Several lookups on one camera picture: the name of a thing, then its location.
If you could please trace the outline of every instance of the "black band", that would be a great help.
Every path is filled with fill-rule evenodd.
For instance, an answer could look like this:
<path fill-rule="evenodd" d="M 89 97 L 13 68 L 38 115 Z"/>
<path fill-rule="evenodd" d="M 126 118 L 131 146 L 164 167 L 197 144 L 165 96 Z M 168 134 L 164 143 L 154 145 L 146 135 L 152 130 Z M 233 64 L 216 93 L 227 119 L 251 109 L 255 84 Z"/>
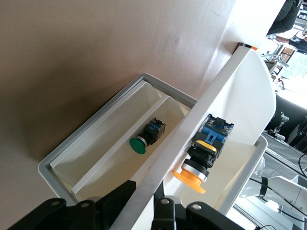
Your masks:
<path fill-rule="evenodd" d="M 268 189 L 268 178 L 267 177 L 261 177 L 261 178 L 262 178 L 262 183 L 258 198 L 263 199 Z"/>

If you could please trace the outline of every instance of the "green button cap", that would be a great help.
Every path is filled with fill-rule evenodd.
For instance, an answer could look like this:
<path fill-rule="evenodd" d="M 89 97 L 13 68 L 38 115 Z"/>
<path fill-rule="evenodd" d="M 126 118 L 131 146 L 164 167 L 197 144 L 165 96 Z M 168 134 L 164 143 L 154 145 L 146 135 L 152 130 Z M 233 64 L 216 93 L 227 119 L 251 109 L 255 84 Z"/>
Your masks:
<path fill-rule="evenodd" d="M 141 140 L 137 139 L 137 138 L 130 139 L 130 146 L 138 154 L 144 154 L 146 152 L 146 148 L 145 148 L 144 143 Z"/>

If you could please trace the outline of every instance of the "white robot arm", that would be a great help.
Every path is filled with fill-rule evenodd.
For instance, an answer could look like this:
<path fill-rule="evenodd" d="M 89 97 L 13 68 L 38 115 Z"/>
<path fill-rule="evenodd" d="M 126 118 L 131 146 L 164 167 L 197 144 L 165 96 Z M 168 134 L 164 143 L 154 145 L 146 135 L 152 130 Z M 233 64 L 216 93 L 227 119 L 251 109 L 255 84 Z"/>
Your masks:
<path fill-rule="evenodd" d="M 252 174 L 240 197 L 259 196 L 307 217 L 307 189 L 284 177 Z"/>

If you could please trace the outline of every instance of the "floor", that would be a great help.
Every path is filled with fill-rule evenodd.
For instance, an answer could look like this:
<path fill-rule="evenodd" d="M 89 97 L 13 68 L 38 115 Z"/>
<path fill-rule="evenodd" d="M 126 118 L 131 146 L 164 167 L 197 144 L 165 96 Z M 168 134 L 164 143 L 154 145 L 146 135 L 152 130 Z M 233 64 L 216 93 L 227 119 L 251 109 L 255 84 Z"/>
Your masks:
<path fill-rule="evenodd" d="M 199 98 L 238 42 L 258 46 L 278 0 L 18 1 L 0 10 L 0 229 L 55 197 L 39 162 L 148 72 Z"/>

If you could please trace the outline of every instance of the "black and orange object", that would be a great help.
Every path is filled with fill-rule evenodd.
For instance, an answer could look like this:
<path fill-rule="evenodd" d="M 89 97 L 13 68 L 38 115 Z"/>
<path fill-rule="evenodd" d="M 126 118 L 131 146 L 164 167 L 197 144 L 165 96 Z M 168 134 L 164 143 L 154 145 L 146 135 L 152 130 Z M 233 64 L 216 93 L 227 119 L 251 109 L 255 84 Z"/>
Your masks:
<path fill-rule="evenodd" d="M 198 193 L 206 191 L 201 187 L 209 176 L 208 168 L 213 167 L 220 156 L 224 143 L 234 124 L 209 114 L 196 133 L 193 145 L 189 148 L 190 159 L 185 159 L 181 173 L 173 170 L 173 175 Z"/>

